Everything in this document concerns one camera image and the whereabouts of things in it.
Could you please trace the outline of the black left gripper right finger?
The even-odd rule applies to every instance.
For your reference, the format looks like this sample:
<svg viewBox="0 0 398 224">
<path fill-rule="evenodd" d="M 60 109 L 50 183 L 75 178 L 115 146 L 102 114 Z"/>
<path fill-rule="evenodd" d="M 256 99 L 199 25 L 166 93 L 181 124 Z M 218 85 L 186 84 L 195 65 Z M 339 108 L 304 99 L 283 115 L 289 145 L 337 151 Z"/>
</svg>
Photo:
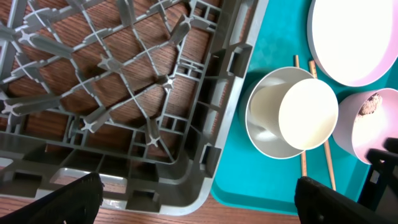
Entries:
<svg viewBox="0 0 398 224">
<path fill-rule="evenodd" d="M 392 196 L 397 198 L 397 177 L 387 180 L 380 177 L 376 184 L 366 183 L 359 202 L 355 202 L 312 178 L 302 177 L 297 181 L 294 204 L 301 223 L 390 223 L 373 210 L 388 187 L 393 190 Z"/>
</svg>

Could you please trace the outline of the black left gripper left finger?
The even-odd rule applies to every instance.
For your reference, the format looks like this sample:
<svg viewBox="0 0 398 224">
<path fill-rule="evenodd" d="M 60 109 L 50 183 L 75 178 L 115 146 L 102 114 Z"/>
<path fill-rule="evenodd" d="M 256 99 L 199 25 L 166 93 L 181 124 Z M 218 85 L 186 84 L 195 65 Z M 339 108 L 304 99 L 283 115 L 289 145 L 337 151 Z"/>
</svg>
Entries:
<svg viewBox="0 0 398 224">
<path fill-rule="evenodd" d="M 1 217 L 1 223 L 93 223 L 103 203 L 104 185 L 89 173 Z"/>
</svg>

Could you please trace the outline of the white plastic cup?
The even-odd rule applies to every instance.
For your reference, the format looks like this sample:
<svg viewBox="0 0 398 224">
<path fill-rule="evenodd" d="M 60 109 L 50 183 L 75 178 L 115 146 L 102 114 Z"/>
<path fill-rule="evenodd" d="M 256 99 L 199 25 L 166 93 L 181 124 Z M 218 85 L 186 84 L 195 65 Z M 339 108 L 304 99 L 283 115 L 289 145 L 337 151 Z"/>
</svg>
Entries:
<svg viewBox="0 0 398 224">
<path fill-rule="evenodd" d="M 338 120 L 338 101 L 325 82 L 306 78 L 260 88 L 249 103 L 254 124 L 303 151 L 323 144 Z"/>
</svg>

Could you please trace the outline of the pink bowl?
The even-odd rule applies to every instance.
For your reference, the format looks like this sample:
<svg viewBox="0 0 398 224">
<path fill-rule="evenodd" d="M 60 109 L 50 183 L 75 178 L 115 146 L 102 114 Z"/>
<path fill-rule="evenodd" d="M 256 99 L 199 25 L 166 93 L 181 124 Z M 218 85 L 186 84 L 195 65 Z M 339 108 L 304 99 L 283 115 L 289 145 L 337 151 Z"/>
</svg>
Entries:
<svg viewBox="0 0 398 224">
<path fill-rule="evenodd" d="M 363 105 L 376 95 L 381 100 L 375 112 L 360 116 Z M 340 148 L 369 164 L 366 154 L 370 149 L 384 151 L 386 139 L 397 137 L 397 90 L 383 88 L 346 97 L 339 104 L 338 121 L 332 136 Z"/>
</svg>

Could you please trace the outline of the rice and food scraps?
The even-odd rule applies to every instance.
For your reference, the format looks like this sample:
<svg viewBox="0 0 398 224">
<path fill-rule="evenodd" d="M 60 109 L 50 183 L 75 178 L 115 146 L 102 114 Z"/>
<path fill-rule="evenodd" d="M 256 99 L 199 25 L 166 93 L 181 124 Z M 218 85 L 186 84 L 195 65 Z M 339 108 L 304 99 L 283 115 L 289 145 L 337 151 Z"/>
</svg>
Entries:
<svg viewBox="0 0 398 224">
<path fill-rule="evenodd" d="M 358 114 L 356 115 L 355 121 L 359 121 L 366 115 L 373 114 L 382 105 L 382 96 L 378 93 L 371 95 L 362 105 Z"/>
</svg>

